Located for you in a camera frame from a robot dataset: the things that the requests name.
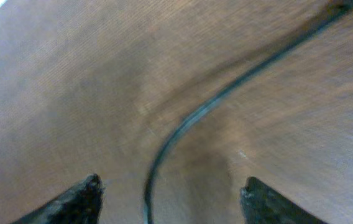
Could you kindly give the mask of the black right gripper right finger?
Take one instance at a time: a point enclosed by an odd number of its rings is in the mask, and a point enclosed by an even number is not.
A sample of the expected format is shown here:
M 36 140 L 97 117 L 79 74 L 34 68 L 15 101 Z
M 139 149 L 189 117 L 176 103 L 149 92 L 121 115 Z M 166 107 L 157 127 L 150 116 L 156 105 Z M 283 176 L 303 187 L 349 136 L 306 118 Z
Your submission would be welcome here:
M 240 191 L 246 224 L 327 224 L 256 177 Z

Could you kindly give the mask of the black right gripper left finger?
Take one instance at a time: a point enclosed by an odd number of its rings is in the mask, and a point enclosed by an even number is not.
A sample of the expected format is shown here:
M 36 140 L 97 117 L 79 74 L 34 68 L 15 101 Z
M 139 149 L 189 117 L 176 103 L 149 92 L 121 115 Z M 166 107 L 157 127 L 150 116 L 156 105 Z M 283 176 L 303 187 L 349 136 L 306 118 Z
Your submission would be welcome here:
M 98 224 L 104 186 L 91 174 L 12 224 Z

